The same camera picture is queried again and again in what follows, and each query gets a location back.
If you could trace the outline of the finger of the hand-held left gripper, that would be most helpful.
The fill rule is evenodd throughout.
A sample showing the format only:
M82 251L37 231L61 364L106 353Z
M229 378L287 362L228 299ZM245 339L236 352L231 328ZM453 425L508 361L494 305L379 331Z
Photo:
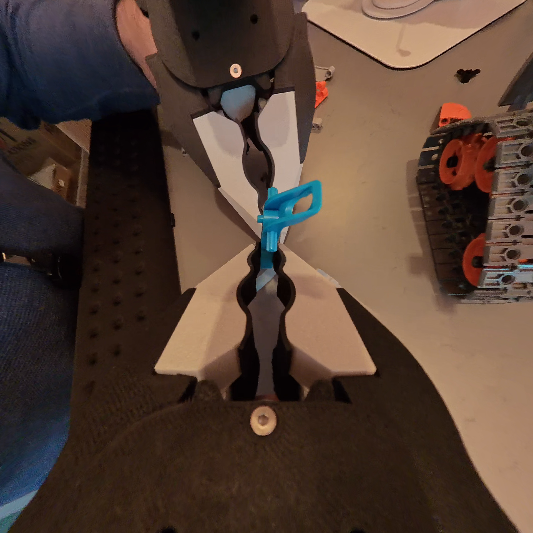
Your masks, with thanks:
M266 199L269 167L264 153L248 141L242 126L211 111L193 119L218 180L217 189L233 209L261 237L259 203Z
M293 189L300 184L302 163L298 142L294 92L259 97L257 137L263 151L256 154L257 212L262 214L267 190L278 192Z

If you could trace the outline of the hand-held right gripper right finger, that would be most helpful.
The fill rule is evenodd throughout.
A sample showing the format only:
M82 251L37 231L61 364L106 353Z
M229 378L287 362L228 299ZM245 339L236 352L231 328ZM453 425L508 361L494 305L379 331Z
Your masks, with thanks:
M278 399L299 401L316 381L374 375L376 365L336 285L285 245L273 264L283 305L272 353Z

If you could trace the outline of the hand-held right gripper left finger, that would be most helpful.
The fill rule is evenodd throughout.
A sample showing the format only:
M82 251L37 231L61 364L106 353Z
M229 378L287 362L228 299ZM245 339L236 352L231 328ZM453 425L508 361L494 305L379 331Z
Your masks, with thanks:
M191 291L156 373L212 381L233 400L255 399L260 362L249 306L260 255L259 243L248 246Z

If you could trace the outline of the teal separator tool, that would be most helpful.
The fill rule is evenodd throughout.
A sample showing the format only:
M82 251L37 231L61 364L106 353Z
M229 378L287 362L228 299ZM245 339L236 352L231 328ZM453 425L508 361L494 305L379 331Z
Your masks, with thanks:
M312 197L310 207L294 214L295 205L309 196ZM258 223L262 225L260 256L262 270L273 269L273 258L278 249L282 231L318 214L322 204L323 189L322 183L318 180L284 192L278 192L274 187L268 190L268 198L264 204L263 213L257 217Z

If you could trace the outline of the person's left forearm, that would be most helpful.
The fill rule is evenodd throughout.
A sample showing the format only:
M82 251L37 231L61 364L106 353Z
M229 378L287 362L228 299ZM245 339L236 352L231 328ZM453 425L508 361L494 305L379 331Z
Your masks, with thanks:
M1 117L32 130L157 106L118 37L116 3L1 1Z

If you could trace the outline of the person's left hand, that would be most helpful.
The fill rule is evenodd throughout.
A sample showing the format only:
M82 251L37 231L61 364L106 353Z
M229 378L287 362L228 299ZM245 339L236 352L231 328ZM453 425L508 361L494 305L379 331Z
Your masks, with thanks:
M124 50L156 89L157 82L146 61L157 54L151 24L136 1L117 1L115 11L118 37Z

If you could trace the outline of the black perforated chair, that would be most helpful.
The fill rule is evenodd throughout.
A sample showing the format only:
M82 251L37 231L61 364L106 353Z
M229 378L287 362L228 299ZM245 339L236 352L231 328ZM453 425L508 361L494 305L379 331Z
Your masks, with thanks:
M86 196L68 447L94 455L196 380L155 371L192 290L181 296L154 110L92 124Z

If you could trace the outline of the orange wedge panel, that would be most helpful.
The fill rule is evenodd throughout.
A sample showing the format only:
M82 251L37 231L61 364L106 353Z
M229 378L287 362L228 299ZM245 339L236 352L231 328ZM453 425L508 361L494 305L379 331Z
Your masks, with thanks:
M443 103L439 112L438 127L444 127L451 123L467 120L472 117L468 108L454 102Z

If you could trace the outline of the person's dark clothing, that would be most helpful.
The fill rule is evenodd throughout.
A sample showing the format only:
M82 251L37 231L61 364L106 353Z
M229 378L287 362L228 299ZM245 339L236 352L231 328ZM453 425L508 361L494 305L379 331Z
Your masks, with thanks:
M1 251L81 258L83 211L1 156ZM1 507L38 490L67 441L78 290L1 264Z

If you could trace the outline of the grey orange tracked toy robot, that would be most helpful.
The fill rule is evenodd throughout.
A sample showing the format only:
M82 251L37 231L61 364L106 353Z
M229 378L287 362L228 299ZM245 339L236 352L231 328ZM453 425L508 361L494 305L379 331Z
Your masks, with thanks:
M532 57L498 105L432 131L417 165L436 278L462 303L532 301Z

